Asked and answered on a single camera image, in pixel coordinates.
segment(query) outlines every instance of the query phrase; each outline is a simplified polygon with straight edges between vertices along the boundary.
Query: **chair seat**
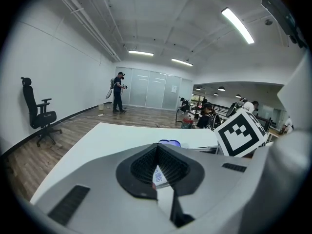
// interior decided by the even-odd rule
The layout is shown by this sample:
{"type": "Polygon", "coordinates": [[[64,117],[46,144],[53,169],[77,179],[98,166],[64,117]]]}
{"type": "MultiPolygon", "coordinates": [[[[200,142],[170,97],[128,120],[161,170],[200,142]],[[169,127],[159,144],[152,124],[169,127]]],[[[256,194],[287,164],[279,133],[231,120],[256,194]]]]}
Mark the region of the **chair seat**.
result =
{"type": "Polygon", "coordinates": [[[56,121],[57,114],[54,111],[46,112],[43,114],[38,114],[37,117],[33,120],[32,125],[34,128],[38,128],[43,125],[51,124],[56,121]]]}

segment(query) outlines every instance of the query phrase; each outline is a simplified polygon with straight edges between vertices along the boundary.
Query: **black office chair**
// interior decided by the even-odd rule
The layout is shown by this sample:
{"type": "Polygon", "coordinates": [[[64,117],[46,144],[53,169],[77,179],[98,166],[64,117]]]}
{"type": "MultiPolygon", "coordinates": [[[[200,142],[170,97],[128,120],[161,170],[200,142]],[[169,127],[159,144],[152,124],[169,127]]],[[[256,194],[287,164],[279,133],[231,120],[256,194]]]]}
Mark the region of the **black office chair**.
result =
{"type": "Polygon", "coordinates": [[[39,140],[37,141],[37,146],[40,146],[39,142],[46,136],[48,136],[52,140],[53,145],[55,145],[55,141],[51,137],[50,133],[59,132],[61,134],[62,130],[52,129],[50,126],[50,124],[57,119],[57,114],[54,111],[47,112],[47,105],[50,104],[47,101],[52,99],[43,99],[42,101],[44,103],[37,105],[34,98],[33,88],[30,86],[31,79],[24,77],[22,77],[21,79],[23,84],[24,98],[29,109],[30,126],[34,129],[38,127],[42,128],[42,130],[38,133],[39,140]]]}

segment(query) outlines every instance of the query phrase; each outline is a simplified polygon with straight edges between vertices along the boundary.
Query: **white bucket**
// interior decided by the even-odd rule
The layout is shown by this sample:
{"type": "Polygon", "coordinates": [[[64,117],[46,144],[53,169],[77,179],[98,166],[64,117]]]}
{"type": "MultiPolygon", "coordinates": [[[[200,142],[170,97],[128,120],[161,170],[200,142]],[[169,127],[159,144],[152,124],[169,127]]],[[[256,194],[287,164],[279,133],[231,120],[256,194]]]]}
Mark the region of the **white bucket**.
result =
{"type": "Polygon", "coordinates": [[[99,109],[100,111],[103,111],[103,110],[104,110],[104,104],[100,104],[100,105],[98,106],[98,109],[99,109]]]}

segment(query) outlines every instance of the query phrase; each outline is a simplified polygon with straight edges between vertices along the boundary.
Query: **chair base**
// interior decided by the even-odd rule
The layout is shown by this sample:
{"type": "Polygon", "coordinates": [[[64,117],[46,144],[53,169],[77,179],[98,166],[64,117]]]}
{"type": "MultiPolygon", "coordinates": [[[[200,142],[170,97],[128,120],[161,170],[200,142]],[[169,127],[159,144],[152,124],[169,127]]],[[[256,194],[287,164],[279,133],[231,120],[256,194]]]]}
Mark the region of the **chair base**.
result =
{"type": "Polygon", "coordinates": [[[42,139],[46,136],[48,136],[52,140],[53,145],[55,145],[56,143],[54,139],[51,137],[50,133],[56,133],[56,132],[59,132],[60,134],[63,133],[61,129],[52,129],[49,125],[44,126],[38,135],[39,140],[37,141],[37,146],[40,147],[40,141],[42,141],[42,139]]]}

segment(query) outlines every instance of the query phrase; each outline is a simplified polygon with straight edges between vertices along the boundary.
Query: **white cube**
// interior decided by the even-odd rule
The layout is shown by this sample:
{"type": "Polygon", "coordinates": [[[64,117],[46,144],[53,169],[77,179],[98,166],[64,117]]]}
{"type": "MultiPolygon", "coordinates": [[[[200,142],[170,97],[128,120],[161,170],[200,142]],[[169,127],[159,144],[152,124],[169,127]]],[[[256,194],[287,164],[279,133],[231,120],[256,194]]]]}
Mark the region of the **white cube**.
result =
{"type": "Polygon", "coordinates": [[[225,156],[243,157],[267,139],[259,121],[244,110],[230,117],[214,133],[225,156]]]}

